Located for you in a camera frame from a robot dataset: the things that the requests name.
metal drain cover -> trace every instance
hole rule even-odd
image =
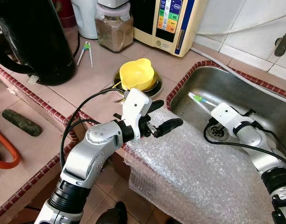
[[[218,141],[225,141],[229,137],[229,133],[225,128],[220,126],[211,126],[207,129],[207,133],[213,139]]]

black cable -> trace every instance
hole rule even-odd
[[[79,34],[79,31],[78,31],[78,45],[77,45],[76,50],[73,53],[73,57],[75,57],[77,55],[78,51],[79,51],[79,44],[80,44],[80,34]]]
[[[284,144],[282,143],[282,141],[281,141],[280,138],[276,135],[275,132],[273,132],[273,131],[271,131],[271,130],[266,130],[266,129],[263,129],[263,128],[260,129],[260,130],[262,130],[263,132],[266,132],[266,133],[270,133],[270,134],[274,137],[274,139],[276,139],[276,141],[281,145],[283,151],[284,151],[285,154],[286,154],[286,147],[284,146]]]
[[[73,115],[71,116],[70,120],[68,121],[68,124],[64,130],[64,133],[63,133],[63,136],[67,136],[68,133],[69,133],[69,128],[73,122],[73,119],[75,118],[75,116],[77,115],[77,113],[80,111],[80,109],[92,98],[100,95],[100,94],[103,94],[103,93],[106,93],[106,92],[110,92],[110,91],[119,91],[119,92],[122,92],[124,93],[123,90],[121,89],[117,89],[117,88],[112,88],[112,89],[105,89],[105,90],[101,90],[100,92],[98,93],[95,93],[94,95],[88,97],[87,99],[85,99],[81,104],[80,106],[76,109],[76,111],[73,113]],[[60,165],[61,165],[61,169],[63,169],[64,167],[64,164],[65,164],[65,158],[64,158],[64,138],[62,138],[62,142],[61,142],[61,148],[60,148]]]
[[[73,124],[68,128],[67,133],[64,133],[64,134],[63,134],[62,141],[65,142],[65,139],[66,139],[68,133],[69,133],[76,125],[78,125],[78,124],[80,124],[80,123],[83,123],[83,122],[92,122],[92,123],[95,123],[95,124],[100,124],[100,122],[98,122],[98,121],[96,121],[96,120],[94,120],[94,119],[78,120],[78,121],[76,121],[75,123],[73,123]]]
[[[35,211],[41,211],[41,209],[38,209],[38,208],[35,208],[35,207],[32,207],[32,206],[28,206],[28,205],[25,208],[26,209],[35,210]]]
[[[248,146],[248,145],[245,145],[245,144],[240,144],[240,143],[235,143],[235,142],[216,142],[216,141],[211,141],[207,138],[207,130],[208,128],[211,126],[212,124],[208,123],[206,125],[206,127],[204,128],[204,131],[203,131],[203,136],[205,138],[205,140],[211,144],[215,144],[215,145],[228,145],[228,146],[240,146],[240,147],[244,147],[244,148],[250,148],[250,149],[253,149],[255,151],[259,151],[259,152],[262,152],[262,153],[266,153],[266,154],[269,154],[271,156],[274,156],[276,157],[277,159],[283,161],[286,163],[286,159],[284,159],[282,156],[280,155],[277,155],[275,153],[271,153],[267,150],[264,150],[262,148],[258,148],[258,147],[254,147],[254,146]]]

kitchen counter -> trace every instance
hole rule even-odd
[[[43,132],[33,137],[14,126],[2,117],[2,111],[7,108],[36,122]],[[55,155],[61,143],[62,131],[21,98],[10,94],[0,82],[0,132],[21,155],[21,161],[15,168],[0,169],[0,216],[5,214],[0,223],[8,223],[46,183],[59,173]],[[2,161],[12,161],[12,156],[1,143],[0,158]]]
[[[75,28],[66,30],[66,35],[67,39],[69,40],[70,47],[72,51],[74,51],[77,46],[77,30]],[[75,60],[79,58],[81,48],[86,40],[87,39],[81,37],[80,50],[76,55]],[[27,85],[27,75],[9,71],[3,68],[1,65],[0,67],[3,68],[5,72],[0,70],[0,81],[3,82],[7,87],[11,88],[14,93],[22,98],[22,100],[31,106],[40,116],[44,117],[51,124],[53,124],[57,128],[57,131],[63,131],[65,118],[68,118],[84,99],[106,87],[111,86],[115,72],[121,67],[121,65],[128,61],[136,60],[142,57],[151,60],[153,68],[162,76],[163,81],[163,88],[161,92],[154,98],[154,100],[165,100],[167,95],[173,90],[177,83],[195,63],[206,60],[205,57],[200,56],[192,51],[189,51],[185,57],[178,58],[137,41],[134,41],[132,45],[120,53],[113,53],[100,46],[97,41],[88,41],[91,42],[93,68],[91,68],[88,52],[85,52],[77,68],[76,75],[65,84],[58,86],[43,86],[39,84]],[[215,57],[232,68],[262,79],[286,91],[286,80],[248,66],[229,56],[215,52],[201,45],[194,44],[194,47]],[[29,91],[24,89],[22,85],[16,85],[16,82],[11,82],[11,77],[15,78],[22,85],[26,86]],[[119,94],[109,92],[106,95],[98,96],[97,98],[89,101],[82,108],[82,111],[99,122],[113,120],[114,113],[122,113],[122,105],[119,103],[113,103],[113,101],[120,98],[121,96]],[[52,159],[57,153],[57,150],[51,151],[51,154],[46,154],[46,156],[49,156],[50,159]],[[37,166],[32,166],[29,178],[32,176],[32,173],[35,174],[38,169],[44,166],[42,161],[49,161],[47,158],[42,160],[40,157],[35,157],[33,162],[36,163],[36,160],[41,162],[38,163],[39,165]],[[24,207],[26,205],[24,203],[21,203],[19,207]]]

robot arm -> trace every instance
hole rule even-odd
[[[158,128],[152,126],[148,113],[163,106],[163,101],[152,102],[145,94],[132,89],[123,107],[121,121],[110,121],[92,126],[84,139],[69,153],[60,180],[35,221],[35,224],[78,224],[83,207],[106,159],[123,143],[153,134],[160,137],[182,125],[172,119]]]
[[[254,120],[242,116],[226,103],[219,104],[211,111],[211,115],[242,144],[262,148],[285,158],[276,148],[275,142],[262,130],[252,125]],[[243,149],[249,154],[251,161],[261,174],[271,196],[275,209],[272,213],[274,222],[286,224],[286,163],[269,154],[245,147]]]

shoe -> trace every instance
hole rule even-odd
[[[119,217],[121,220],[121,224],[127,224],[128,222],[128,213],[126,211],[126,207],[123,202],[117,202],[115,208],[119,210]]]
[[[169,218],[166,222],[166,224],[181,224],[179,221],[176,221],[173,218]]]

